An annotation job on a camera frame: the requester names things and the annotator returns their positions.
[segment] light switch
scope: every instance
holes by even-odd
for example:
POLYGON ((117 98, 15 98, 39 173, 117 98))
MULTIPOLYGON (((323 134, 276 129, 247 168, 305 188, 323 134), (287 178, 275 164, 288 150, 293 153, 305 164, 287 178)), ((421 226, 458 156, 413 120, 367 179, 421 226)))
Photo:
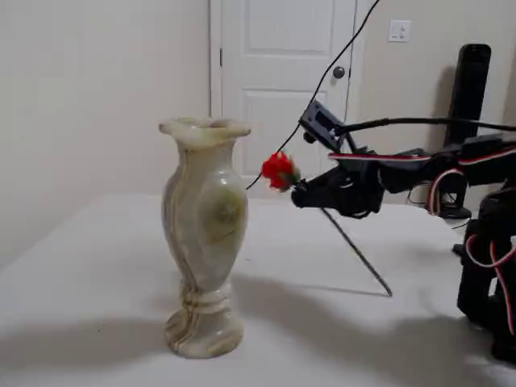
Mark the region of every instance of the light switch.
POLYGON ((410 40, 410 20, 391 20, 389 42, 406 43, 410 40))

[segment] marble vase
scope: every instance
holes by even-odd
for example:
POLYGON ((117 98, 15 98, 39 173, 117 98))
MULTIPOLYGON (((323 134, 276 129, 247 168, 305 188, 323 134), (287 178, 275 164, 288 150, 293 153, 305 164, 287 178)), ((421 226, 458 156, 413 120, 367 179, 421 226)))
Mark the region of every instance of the marble vase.
POLYGON ((247 124, 229 119, 170 119, 160 131, 177 143, 180 162, 164 188, 162 222, 179 267, 181 309, 167 321, 169 347, 187 358, 235 349, 243 324, 228 280, 248 221, 248 200, 231 166, 247 124))

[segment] vase rim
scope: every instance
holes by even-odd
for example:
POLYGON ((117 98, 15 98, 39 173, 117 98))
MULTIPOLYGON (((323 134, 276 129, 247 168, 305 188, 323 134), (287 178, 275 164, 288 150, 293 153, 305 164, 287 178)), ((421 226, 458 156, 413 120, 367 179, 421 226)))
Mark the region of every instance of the vase rim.
POLYGON ((251 126, 234 119, 176 117, 159 126, 160 132, 193 148, 205 148, 225 143, 251 133, 251 126))

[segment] white door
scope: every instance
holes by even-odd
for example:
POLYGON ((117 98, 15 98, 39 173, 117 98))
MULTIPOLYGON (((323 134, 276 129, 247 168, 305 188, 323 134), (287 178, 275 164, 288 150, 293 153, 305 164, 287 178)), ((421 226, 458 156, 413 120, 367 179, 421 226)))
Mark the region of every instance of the white door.
MULTIPOLYGON (((296 127, 324 69, 351 39, 356 0, 222 0, 222 113, 252 124, 235 150, 235 168, 248 184, 296 127)), ((332 70, 317 99, 344 119, 351 50, 332 70)), ((307 144, 303 130, 285 147, 302 174, 331 163, 328 151, 307 144)), ((266 184, 252 191, 262 196, 266 184)))

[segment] table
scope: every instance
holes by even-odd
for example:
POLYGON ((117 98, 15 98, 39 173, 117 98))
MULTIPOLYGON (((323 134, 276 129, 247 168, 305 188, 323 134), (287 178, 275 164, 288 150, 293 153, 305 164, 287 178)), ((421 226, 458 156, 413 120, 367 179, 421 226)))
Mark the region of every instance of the table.
POLYGON ((460 237, 440 218, 384 206, 338 218, 394 291, 317 210, 251 201, 232 283, 243 342, 176 357, 164 321, 179 275, 160 199, 92 203, 0 273, 0 386, 515 386, 490 337, 456 309, 460 237))

